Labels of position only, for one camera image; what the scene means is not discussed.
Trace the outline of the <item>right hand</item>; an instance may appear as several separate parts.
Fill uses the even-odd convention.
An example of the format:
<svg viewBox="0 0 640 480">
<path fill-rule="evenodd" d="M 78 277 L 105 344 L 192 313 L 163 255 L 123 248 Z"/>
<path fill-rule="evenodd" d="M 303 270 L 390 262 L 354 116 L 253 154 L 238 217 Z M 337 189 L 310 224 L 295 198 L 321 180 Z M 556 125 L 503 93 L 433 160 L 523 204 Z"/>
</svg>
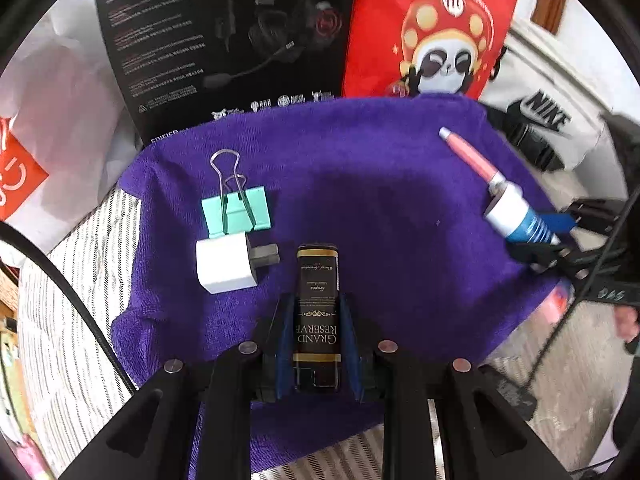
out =
<svg viewBox="0 0 640 480">
<path fill-rule="evenodd" d="M 614 321 L 617 337 L 625 343 L 625 349 L 629 354 L 635 354 L 640 330 L 638 310 L 628 306 L 617 306 L 614 308 Z"/>
</svg>

